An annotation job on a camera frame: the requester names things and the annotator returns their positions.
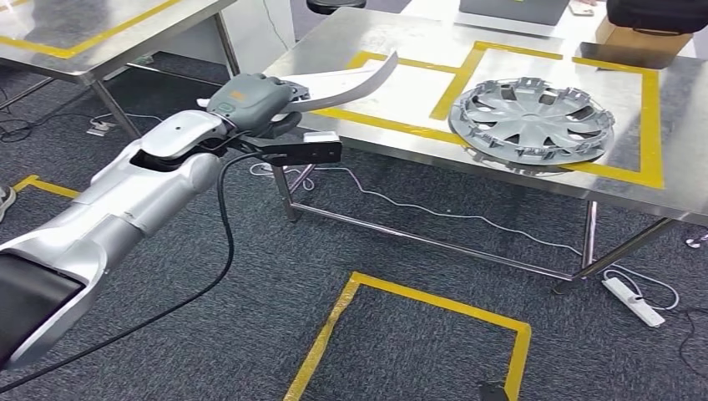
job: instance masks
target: black cable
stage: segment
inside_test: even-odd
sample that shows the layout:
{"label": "black cable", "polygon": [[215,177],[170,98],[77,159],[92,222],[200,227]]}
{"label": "black cable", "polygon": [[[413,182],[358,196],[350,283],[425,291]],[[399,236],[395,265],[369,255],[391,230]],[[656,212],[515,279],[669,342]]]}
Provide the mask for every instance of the black cable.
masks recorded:
{"label": "black cable", "polygon": [[[87,114],[61,113],[61,114],[52,114],[45,119],[39,120],[39,122],[37,122],[37,123],[32,123],[32,122],[27,121],[25,119],[3,119],[3,120],[0,120],[0,142],[11,144],[14,142],[19,142],[21,140],[25,140],[25,139],[29,138],[30,135],[32,135],[32,132],[34,132],[34,129],[36,129],[37,127],[46,124],[51,119],[55,119],[57,117],[65,117],[67,115],[86,117],[88,119],[93,118],[93,116],[90,116]],[[8,131],[2,127],[2,124],[6,124],[6,123],[24,123],[25,126],[23,126],[21,128],[11,129]]]}
{"label": "black cable", "polygon": [[225,146],[227,146],[227,145],[230,144],[231,142],[233,142],[233,141],[239,139],[240,137],[242,137],[242,136],[244,136],[244,135],[248,135],[248,134],[250,134],[250,133],[251,133],[250,130],[241,131],[240,133],[238,133],[238,134],[236,134],[236,135],[230,137],[230,138],[227,139],[227,140],[224,140],[223,142],[221,142],[220,144],[218,144],[217,146],[215,146],[215,147],[213,147],[213,148],[208,148],[208,147],[203,146],[203,145],[200,145],[200,148],[203,149],[203,150],[206,150],[207,152],[216,152],[217,150],[223,149]]}
{"label": "black cable", "polygon": [[[2,93],[3,96],[5,96],[5,100],[10,100],[10,97],[8,96],[8,93],[5,92],[5,89],[4,89],[2,86],[0,86],[0,93]],[[7,111],[8,114],[12,114],[12,113],[13,113],[13,112],[10,110],[10,106],[6,107],[5,110]]]}
{"label": "black cable", "polygon": [[643,299],[647,305],[653,308],[659,308],[660,311],[670,311],[669,307],[671,305],[661,305],[657,301],[654,301],[653,299],[647,298],[647,297],[637,297],[637,301],[640,299]]}
{"label": "black cable", "polygon": [[708,374],[699,372],[696,368],[693,367],[688,362],[688,359],[685,358],[684,356],[684,348],[685,345],[695,336],[695,323],[693,322],[693,318],[690,316],[691,313],[704,313],[708,315],[708,309],[700,308],[700,307],[693,307],[691,309],[685,309],[683,311],[678,311],[678,313],[682,313],[688,318],[688,321],[690,323],[690,332],[686,338],[684,338],[684,341],[681,342],[681,345],[679,346],[679,358],[681,358],[681,361],[688,367],[688,369],[691,370],[691,372],[695,373],[697,376],[703,378],[704,380],[708,380]]}
{"label": "black cable", "polygon": [[64,365],[74,362],[74,361],[76,361],[80,358],[83,358],[95,351],[98,351],[101,348],[104,348],[112,343],[115,343],[118,340],[125,338],[125,337],[129,336],[130,334],[133,334],[134,332],[137,332],[141,328],[146,327],[154,322],[159,321],[161,318],[170,315],[172,312],[177,311],[178,309],[184,307],[185,305],[192,303],[194,300],[203,296],[207,292],[211,291],[214,287],[216,287],[216,285],[219,284],[221,282],[221,280],[224,279],[224,277],[226,277],[226,274],[229,273],[229,270],[231,269],[231,264],[234,261],[234,254],[235,254],[234,233],[231,232],[231,224],[229,223],[229,217],[226,212],[226,200],[225,200],[225,195],[224,195],[224,178],[226,177],[226,172],[228,171],[228,169],[232,165],[234,165],[242,160],[246,160],[251,157],[257,156],[257,155],[260,155],[260,152],[254,152],[254,153],[249,153],[247,155],[241,155],[241,156],[234,158],[233,160],[229,160],[224,165],[224,168],[221,169],[221,172],[219,173],[219,179],[216,181],[216,192],[217,192],[217,197],[219,200],[219,212],[221,214],[221,223],[224,225],[224,230],[226,231],[226,241],[229,246],[229,253],[228,253],[228,256],[226,257],[226,263],[224,264],[224,268],[221,270],[221,273],[219,273],[219,276],[217,276],[216,279],[211,282],[211,284],[206,286],[203,290],[197,292],[192,297],[187,298],[186,300],[178,303],[177,305],[174,305],[170,309],[168,309],[168,310],[166,310],[154,317],[151,317],[150,319],[140,323],[137,326],[134,326],[128,330],[125,330],[125,331],[121,332],[120,334],[115,335],[115,336],[109,338],[108,340],[103,341],[102,343],[96,344],[96,345],[92,346],[91,348],[88,348],[88,349],[82,351],[81,353],[77,353],[76,355],[73,355],[70,358],[66,358],[61,362],[47,366],[46,368],[40,369],[37,372],[32,373],[24,378],[20,378],[19,380],[15,381],[15,382],[12,382],[6,386],[0,387],[0,394],[6,393],[14,388],[17,388],[27,382],[34,380],[35,378],[40,378],[47,373],[51,373],[54,370],[61,368]]}

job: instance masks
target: black bag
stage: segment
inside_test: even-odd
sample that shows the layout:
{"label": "black bag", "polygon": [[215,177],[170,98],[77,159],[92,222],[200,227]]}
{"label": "black bag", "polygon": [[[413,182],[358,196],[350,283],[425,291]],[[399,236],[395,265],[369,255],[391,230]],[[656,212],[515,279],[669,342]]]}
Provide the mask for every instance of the black bag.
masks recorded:
{"label": "black bag", "polygon": [[708,0],[607,0],[607,18],[642,33],[693,33],[708,25]]}

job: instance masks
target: yellow tape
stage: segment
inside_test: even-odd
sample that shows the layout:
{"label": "yellow tape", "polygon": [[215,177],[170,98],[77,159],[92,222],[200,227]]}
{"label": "yellow tape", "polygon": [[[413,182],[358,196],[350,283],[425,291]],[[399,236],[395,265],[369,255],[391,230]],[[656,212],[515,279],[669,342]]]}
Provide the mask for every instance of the yellow tape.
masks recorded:
{"label": "yellow tape", "polygon": [[25,189],[25,187],[27,187],[28,185],[33,185],[34,182],[37,181],[38,179],[39,179],[39,175],[28,175],[27,177],[24,178],[24,180],[15,184],[13,186],[13,189],[15,190],[15,192],[19,192],[19,191]]}
{"label": "yellow tape", "polygon": [[448,113],[450,112],[450,108],[453,106],[453,102],[463,92],[465,86],[467,86],[488,48],[527,54],[535,57],[551,58],[554,60],[563,59],[562,55],[556,53],[542,52],[531,48],[517,48],[516,46],[508,46],[506,44],[477,41],[472,46],[472,50],[470,50],[460,68],[454,69],[450,67],[452,70],[437,70],[446,73],[453,73],[455,74],[455,78],[453,78],[453,81],[448,85],[448,88],[445,89],[445,93],[442,94],[442,97],[438,100],[435,108],[432,109],[432,113],[430,114],[431,119],[444,120],[448,117]]}
{"label": "yellow tape", "polygon": [[35,188],[39,188],[40,190],[45,190],[49,193],[66,196],[72,199],[80,195],[80,192],[76,190],[70,190],[69,188],[64,188],[63,186],[41,181],[39,180],[39,175],[27,176],[24,180],[21,180],[20,182],[15,184],[13,186],[13,189],[15,190],[15,192],[19,192],[27,188],[28,186],[33,186]]}
{"label": "yellow tape", "polygon": [[344,286],[344,290],[342,290],[335,306],[332,308],[330,316],[327,318],[327,322],[315,339],[315,343],[312,345],[312,349],[307,354],[305,362],[302,363],[295,380],[288,389],[284,401],[298,401],[301,395],[305,392],[305,388],[307,387],[312,374],[317,368],[317,364],[320,362],[322,355],[325,352],[332,329],[341,316],[342,311],[349,306],[361,284],[371,288],[376,288],[378,290],[390,292],[401,297],[407,297],[419,302],[425,302],[435,307],[441,307],[453,312],[462,313],[463,315],[474,317],[476,319],[516,331],[517,333],[514,340],[513,350],[511,358],[509,359],[508,373],[504,384],[504,392],[507,394],[510,401],[518,400],[523,371],[526,366],[528,346],[531,343],[531,326],[529,326],[528,323],[485,311],[484,309],[480,309],[478,307],[472,307],[461,302],[438,297],[409,287],[404,287],[393,282],[386,282],[366,274],[353,272],[349,278],[349,282],[347,282]]}
{"label": "yellow tape", "polygon": [[463,65],[460,67],[460,71],[455,74],[455,78],[450,82],[448,88],[445,89],[442,97],[432,109],[432,113],[430,114],[431,119],[443,120],[448,117],[448,113],[453,106],[455,98],[463,92],[464,87],[467,85],[470,78],[472,78],[474,70],[477,69],[479,62],[482,61],[482,57],[484,57],[484,52],[484,48],[478,47],[477,43],[474,44],[472,50],[470,50],[465,58]]}
{"label": "yellow tape", "polygon": [[331,117],[333,119],[345,119],[354,123],[371,125],[383,129],[392,129],[394,131],[400,131],[407,134],[420,136],[423,138],[429,138],[432,140],[442,140],[455,145],[468,146],[467,142],[465,142],[459,135],[453,134],[451,132],[441,131],[439,129],[420,127],[417,125],[404,124],[389,119],[381,119],[368,114],[356,113],[354,111],[342,109],[321,109],[313,111],[312,113]]}
{"label": "yellow tape", "polygon": [[29,1],[29,0],[16,0],[16,1],[10,3],[9,6],[0,6],[0,13],[3,12],[3,11],[9,10],[10,8],[19,6],[20,4],[24,4],[24,3],[28,2],[28,1]]}
{"label": "yellow tape", "polygon": [[312,374],[315,372],[317,365],[322,359],[322,355],[325,353],[327,343],[329,342],[331,332],[332,329],[334,329],[336,321],[339,320],[339,317],[341,316],[341,313],[344,312],[344,309],[349,306],[352,298],[354,298],[354,295],[357,293],[357,289],[359,289],[359,283],[354,282],[353,280],[349,280],[349,282],[344,286],[344,290],[341,291],[341,295],[336,300],[330,316],[327,318],[325,325],[322,326],[320,334],[315,339],[315,343],[312,345],[310,352],[307,354],[307,358],[305,358],[302,366],[300,366],[300,370],[297,372],[290,388],[288,388],[288,392],[283,398],[283,401],[297,401],[305,392],[307,383],[310,382]]}
{"label": "yellow tape", "polygon": [[589,58],[573,57],[578,64],[589,65],[599,69],[610,69],[626,73],[639,74],[642,77],[641,87],[641,121],[640,121],[640,170],[620,169],[611,165],[599,165],[590,161],[571,163],[562,167],[595,174],[614,180],[631,182],[664,189],[664,167],[661,155],[661,112],[659,72],[653,69],[643,69],[630,65],[609,63]]}
{"label": "yellow tape", "polygon": [[[379,60],[384,61],[388,56],[379,53],[370,52],[359,52],[354,58],[352,58],[346,65],[348,69],[358,69],[363,67],[364,64],[369,60]],[[398,63],[401,65],[407,65],[409,67],[415,67],[417,69],[431,69],[433,71],[440,71],[443,73],[457,74],[460,70],[459,67],[450,67],[449,65],[426,63],[419,60],[411,60],[409,58],[399,58]]]}
{"label": "yellow tape", "polygon": [[[488,48],[504,50],[514,53],[527,54],[534,57],[550,58],[561,60],[563,56],[556,53],[541,52],[530,48],[518,48],[505,44],[476,42],[465,59],[462,67],[456,69],[446,65],[424,63],[417,60],[402,58],[407,65],[423,69],[432,69],[445,73],[455,74],[455,78],[446,89],[443,96],[438,100],[435,109],[430,114],[434,119],[445,119],[454,100],[462,93],[467,82],[474,73],[481,58]],[[386,55],[360,52],[349,63],[349,68],[357,68],[364,65],[367,60],[383,60]],[[656,189],[664,189],[664,171],[661,160],[661,128],[660,128],[660,101],[659,101],[659,73],[653,69],[643,69],[629,65],[609,63],[605,61],[592,60],[588,58],[573,58],[575,63],[589,65],[601,69],[613,69],[626,73],[640,74],[642,77],[642,110],[640,124],[640,171],[626,170],[611,165],[600,165],[593,162],[580,162],[560,167],[568,170],[583,171],[613,180],[621,180],[632,184],[649,186]],[[359,124],[372,125],[378,128],[391,129],[411,135],[421,136],[433,140],[441,140],[455,145],[468,146],[468,144],[456,134],[431,129],[416,125],[382,119],[367,114],[360,114],[341,109],[324,109],[315,112],[319,115],[344,119]]]}
{"label": "yellow tape", "polygon": [[400,295],[402,297],[429,303],[430,305],[433,305],[435,307],[441,307],[443,309],[448,309],[453,312],[462,313],[463,315],[474,317],[479,320],[484,320],[485,322],[490,322],[496,324],[497,326],[508,328],[514,331],[519,331],[528,327],[527,323],[514,320],[510,317],[491,313],[478,307],[471,307],[461,302],[453,301],[451,299],[443,297],[438,297],[437,295],[428,294],[427,292],[414,290],[413,288],[404,287],[393,282],[386,282],[380,278],[371,277],[366,274],[361,274],[359,272],[353,272],[351,274],[351,280],[353,282],[358,282],[372,288],[377,288],[379,290]]}
{"label": "yellow tape", "polygon": [[518,400],[523,371],[526,369],[528,347],[531,345],[531,326],[528,323],[522,323],[522,325],[516,332],[516,339],[514,340],[511,358],[509,359],[509,371],[504,381],[504,392],[507,394],[509,401]]}
{"label": "yellow tape", "polygon": [[[16,3],[20,3],[20,2],[25,3],[26,1],[28,1],[28,0],[18,0]],[[89,39],[87,39],[75,46],[72,46],[71,48],[56,48],[54,46],[48,46],[45,44],[29,42],[27,40],[22,40],[22,39],[8,38],[6,36],[0,36],[0,43],[14,46],[16,48],[23,48],[25,50],[31,50],[35,53],[47,54],[47,55],[54,56],[57,58],[72,58],[73,56],[83,52],[84,50],[91,48],[98,43],[103,42],[107,38],[110,38],[110,37],[114,36],[115,34],[120,33],[122,31],[124,31],[125,29],[128,29],[128,28],[134,26],[137,23],[143,22],[145,19],[150,18],[150,17],[154,16],[155,14],[157,14],[157,13],[165,10],[166,8],[169,8],[181,1],[182,0],[169,0],[165,3],[160,4],[157,7],[151,8],[150,10],[146,11],[145,13],[140,14],[137,17],[134,17],[134,18],[129,19],[128,21],[125,21],[124,23],[116,25],[113,28],[106,29],[105,31],[99,33],[98,35],[96,35],[92,38],[89,38]]]}
{"label": "yellow tape", "polygon": [[640,170],[646,179],[645,185],[664,188],[663,160],[659,72],[647,70],[642,76],[640,121]]}
{"label": "yellow tape", "polygon": [[488,48],[496,48],[497,50],[505,50],[511,53],[526,54],[528,56],[550,58],[552,60],[562,60],[563,54],[542,52],[540,50],[534,50],[532,48],[519,48],[516,46],[509,46],[507,44],[492,43],[492,42],[476,42],[475,46],[480,49],[487,50]]}

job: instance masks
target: white power cord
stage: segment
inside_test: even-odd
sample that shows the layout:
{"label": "white power cord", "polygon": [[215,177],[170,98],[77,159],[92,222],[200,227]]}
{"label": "white power cord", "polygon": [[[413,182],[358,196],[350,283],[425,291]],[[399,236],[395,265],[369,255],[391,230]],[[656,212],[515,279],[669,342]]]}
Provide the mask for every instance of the white power cord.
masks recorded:
{"label": "white power cord", "polygon": [[[252,165],[248,171],[251,173],[251,175],[255,175],[256,177],[272,177],[273,176],[273,170],[271,169],[271,165],[268,163],[256,163]],[[288,173],[297,173],[300,174],[301,171],[298,169],[291,169],[288,167],[283,168],[283,171],[288,174]],[[314,190],[315,189],[315,181],[310,180],[309,178],[305,178],[305,181],[302,182],[302,189],[303,190]]]}
{"label": "white power cord", "polygon": [[[97,121],[98,119],[102,119],[103,117],[109,117],[109,116],[111,116],[111,115],[113,115],[113,113],[107,113],[107,114],[97,115],[97,116],[95,116],[95,117],[93,117],[93,118],[91,119],[90,123],[91,123],[91,124],[96,124],[96,123],[98,122],[98,121]],[[125,115],[127,115],[127,116],[129,116],[129,117],[139,118],[139,119],[156,119],[156,120],[158,120],[160,123],[162,122],[162,119],[161,119],[160,117],[155,117],[154,115],[129,114],[129,113],[126,113]]]}
{"label": "white power cord", "polygon": [[273,17],[271,16],[271,9],[268,8],[268,3],[266,2],[267,0],[261,1],[263,2],[263,8],[265,9],[265,16],[268,17],[268,22],[271,23],[271,28],[273,28],[273,33],[278,37],[278,40],[281,41],[281,44],[284,48],[286,48],[286,51],[290,50],[286,41],[283,40],[283,37],[278,33],[278,28],[276,27],[276,23],[273,22]]}
{"label": "white power cord", "polygon": [[[256,172],[255,172],[255,168],[260,168],[260,169],[261,169],[261,172],[256,173]],[[380,194],[380,193],[375,192],[375,191],[373,191],[373,190],[366,190],[366,189],[364,189],[362,183],[359,181],[359,178],[354,174],[353,171],[351,171],[350,169],[347,169],[346,167],[316,167],[315,170],[319,170],[319,171],[345,171],[345,172],[349,173],[349,175],[352,177],[352,179],[354,180],[354,182],[357,184],[357,187],[358,187],[359,191],[360,191],[362,194],[378,196],[379,198],[382,198],[383,200],[385,200],[385,201],[391,203],[391,204],[394,205],[394,206],[409,207],[409,208],[413,208],[413,209],[418,209],[418,210],[420,210],[420,211],[425,211],[425,212],[427,212],[427,213],[429,213],[429,214],[431,214],[431,215],[434,215],[434,216],[449,217],[449,218],[453,218],[453,219],[479,219],[479,220],[484,221],[485,223],[489,224],[489,225],[492,226],[492,227],[498,228],[499,230],[503,230],[503,231],[507,231],[507,232],[512,232],[512,233],[514,233],[514,234],[521,234],[522,236],[527,237],[529,240],[535,241],[535,242],[537,242],[537,243],[539,243],[539,244],[546,245],[546,246],[554,246],[554,247],[557,247],[557,248],[564,248],[564,249],[567,249],[567,250],[573,252],[574,254],[576,254],[576,255],[578,255],[578,256],[582,256],[582,255],[583,255],[582,252],[578,251],[577,249],[573,248],[572,246],[568,246],[568,245],[565,245],[565,244],[557,244],[557,243],[555,243],[555,242],[548,242],[548,241],[540,240],[539,238],[536,238],[535,236],[532,236],[531,234],[528,234],[526,231],[514,230],[514,229],[511,229],[511,228],[507,228],[507,227],[504,227],[504,226],[500,226],[499,224],[497,224],[497,223],[495,223],[495,222],[493,222],[493,221],[490,221],[487,217],[484,217],[484,216],[460,216],[460,215],[451,215],[451,214],[449,214],[449,213],[440,213],[440,212],[437,212],[437,211],[432,211],[432,210],[430,210],[430,209],[428,209],[428,208],[426,208],[426,207],[420,206],[420,205],[413,205],[413,204],[408,204],[408,203],[399,203],[399,202],[396,202],[395,200],[389,198],[389,197],[386,196],[386,195]],[[286,173],[291,173],[291,172],[297,172],[297,173],[299,173],[300,171],[299,171],[299,170],[296,170],[296,169],[289,169],[289,170],[288,170],[288,169],[285,169],[285,172],[286,172]],[[252,166],[250,167],[250,173],[251,173],[252,175],[258,175],[258,176],[273,176],[273,173],[271,172],[271,166],[268,165],[267,163],[258,163],[258,164],[252,165]],[[303,189],[305,189],[305,190],[314,190],[314,189],[315,189],[315,182],[312,181],[312,180],[309,179],[309,178],[306,179],[305,182],[303,182]],[[629,269],[629,268],[627,268],[627,267],[618,265],[618,264],[616,264],[616,263],[613,263],[611,266],[613,266],[613,267],[615,267],[615,268],[617,268],[617,269],[619,269],[619,270],[614,270],[614,269],[605,270],[605,271],[604,271],[604,279],[607,280],[607,279],[609,278],[609,274],[616,274],[616,275],[618,275],[618,276],[621,276],[621,277],[623,277],[625,280],[627,280],[628,282],[630,282],[630,283],[632,284],[632,287],[635,288],[637,295],[640,296],[640,297],[643,297],[643,295],[642,295],[642,291],[640,290],[639,286],[637,285],[637,283],[635,282],[635,280],[633,280],[631,277],[629,277],[629,276],[628,276],[627,274],[625,274],[625,273],[629,273],[629,274],[634,275],[634,276],[637,276],[637,277],[639,277],[639,278],[643,278],[643,279],[645,279],[645,280],[648,281],[648,282],[653,282],[654,284],[659,284],[660,286],[669,289],[669,290],[674,294],[674,301],[673,301],[673,302],[671,303],[671,305],[669,305],[668,307],[652,307],[652,308],[654,308],[654,309],[656,309],[656,310],[661,310],[661,311],[669,311],[669,310],[674,309],[675,307],[677,307],[677,306],[679,305],[679,301],[680,301],[679,293],[678,293],[672,286],[670,286],[669,284],[666,284],[665,282],[661,282],[661,281],[656,280],[656,279],[654,279],[654,278],[645,276],[645,275],[643,275],[643,274],[641,274],[641,273],[635,272],[635,271],[633,271],[633,270],[631,270],[631,269]]]}

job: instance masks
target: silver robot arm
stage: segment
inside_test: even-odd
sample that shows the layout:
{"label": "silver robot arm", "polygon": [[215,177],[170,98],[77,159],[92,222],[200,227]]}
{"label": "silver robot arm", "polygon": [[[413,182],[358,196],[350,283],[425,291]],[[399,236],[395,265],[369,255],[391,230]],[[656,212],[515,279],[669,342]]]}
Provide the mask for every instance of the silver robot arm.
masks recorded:
{"label": "silver robot arm", "polygon": [[[373,69],[287,80],[237,75],[204,104],[206,111],[175,114],[128,145],[66,211],[0,245],[0,370],[41,358],[72,327],[135,245],[214,184],[225,145],[257,151],[273,165],[338,161],[338,141],[277,137],[300,121],[300,112],[370,94],[396,63],[394,53]],[[284,113],[290,114],[271,121]]]}
{"label": "silver robot arm", "polygon": [[66,211],[0,246],[0,365],[23,366],[44,355],[91,308],[105,275],[207,190],[221,167],[210,153],[162,171],[140,158],[178,160],[225,135],[215,115],[175,114],[128,145]]}

